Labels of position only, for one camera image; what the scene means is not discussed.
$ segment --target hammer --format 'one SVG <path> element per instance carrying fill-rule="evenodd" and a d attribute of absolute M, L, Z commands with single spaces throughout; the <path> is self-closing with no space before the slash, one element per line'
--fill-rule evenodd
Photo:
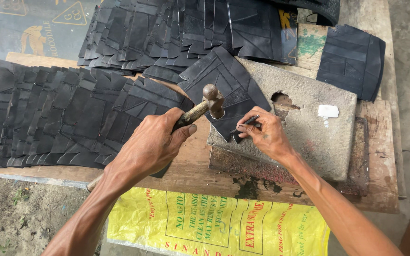
<path fill-rule="evenodd" d="M 199 105 L 193 107 L 190 111 L 184 113 L 178 119 L 172 129 L 172 133 L 181 127 L 194 123 L 208 110 L 210 111 L 211 117 L 213 117 L 214 119 L 220 119 L 224 116 L 225 112 L 222 108 L 222 104 L 224 103 L 224 96 L 222 96 L 218 88 L 216 88 L 214 84 L 207 84 L 202 90 L 202 93 L 204 95 L 202 98 L 203 101 Z M 102 176 L 103 174 L 99 175 L 97 178 L 88 183 L 88 191 L 93 191 L 98 182 L 101 180 Z"/>

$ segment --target hammer head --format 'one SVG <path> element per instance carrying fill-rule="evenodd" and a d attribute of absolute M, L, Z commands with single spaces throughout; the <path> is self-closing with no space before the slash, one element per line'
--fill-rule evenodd
<path fill-rule="evenodd" d="M 222 108 L 224 96 L 222 96 L 218 88 L 210 83 L 205 85 L 202 93 L 204 95 L 203 100 L 207 102 L 211 116 L 214 119 L 220 119 L 223 117 L 225 114 L 224 109 Z"/>

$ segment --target hand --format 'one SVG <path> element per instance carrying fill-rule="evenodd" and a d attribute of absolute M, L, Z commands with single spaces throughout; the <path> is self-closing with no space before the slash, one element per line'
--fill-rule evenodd
<path fill-rule="evenodd" d="M 191 124 L 172 133 L 173 126 L 184 113 L 172 108 L 162 116 L 146 116 L 107 166 L 110 172 L 122 174 L 130 169 L 148 176 L 164 168 L 178 155 L 181 144 L 197 131 L 197 126 Z"/>
<path fill-rule="evenodd" d="M 251 124 L 243 124 L 252 116 L 259 115 L 256 120 L 261 126 L 256 127 Z M 254 107 L 236 125 L 240 132 L 239 137 L 252 137 L 252 141 L 259 150 L 267 154 L 271 159 L 278 161 L 282 165 L 284 159 L 295 153 L 289 143 L 284 130 L 282 129 L 281 119 L 262 108 Z"/>

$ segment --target white chalk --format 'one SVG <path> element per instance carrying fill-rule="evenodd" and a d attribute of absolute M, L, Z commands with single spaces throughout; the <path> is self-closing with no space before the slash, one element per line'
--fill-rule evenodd
<path fill-rule="evenodd" d="M 338 115 L 339 115 L 338 107 L 330 106 L 330 105 L 319 105 L 318 116 L 328 117 L 328 118 L 337 118 Z"/>

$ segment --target fingernail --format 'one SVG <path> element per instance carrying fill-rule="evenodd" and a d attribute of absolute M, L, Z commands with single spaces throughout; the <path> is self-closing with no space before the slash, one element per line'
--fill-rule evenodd
<path fill-rule="evenodd" d="M 246 128 L 241 124 L 239 126 L 237 126 L 236 129 L 237 129 L 237 131 L 243 132 L 243 133 L 246 131 Z"/>
<path fill-rule="evenodd" d="M 189 135 L 194 134 L 197 131 L 197 125 L 193 124 L 191 126 L 189 126 Z"/>

